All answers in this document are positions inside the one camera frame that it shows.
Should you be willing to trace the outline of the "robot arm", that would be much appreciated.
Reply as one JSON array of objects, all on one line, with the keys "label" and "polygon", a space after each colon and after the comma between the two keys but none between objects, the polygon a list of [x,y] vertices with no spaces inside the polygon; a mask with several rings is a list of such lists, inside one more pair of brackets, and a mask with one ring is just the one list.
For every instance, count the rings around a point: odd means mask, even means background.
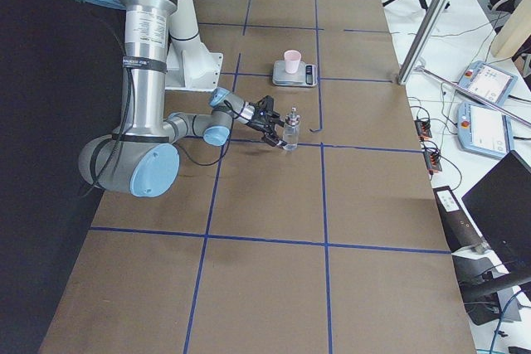
[{"label": "robot arm", "polygon": [[284,147],[274,100],[248,102],[218,84],[223,56],[202,43],[193,0],[77,0],[125,13],[123,105],[119,126],[82,149],[78,167],[91,188],[138,197],[165,193],[178,175],[179,139],[222,147],[235,122]]}]

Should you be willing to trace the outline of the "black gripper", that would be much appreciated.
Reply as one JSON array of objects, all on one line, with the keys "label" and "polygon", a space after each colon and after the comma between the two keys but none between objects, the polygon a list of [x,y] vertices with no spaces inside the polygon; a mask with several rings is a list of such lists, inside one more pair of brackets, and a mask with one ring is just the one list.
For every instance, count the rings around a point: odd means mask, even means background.
[{"label": "black gripper", "polygon": [[262,132],[262,141],[271,147],[284,148],[287,142],[277,135],[276,126],[285,126],[285,121],[274,110],[274,99],[267,95],[256,103],[251,103],[254,108],[251,121],[246,125],[251,129]]}]

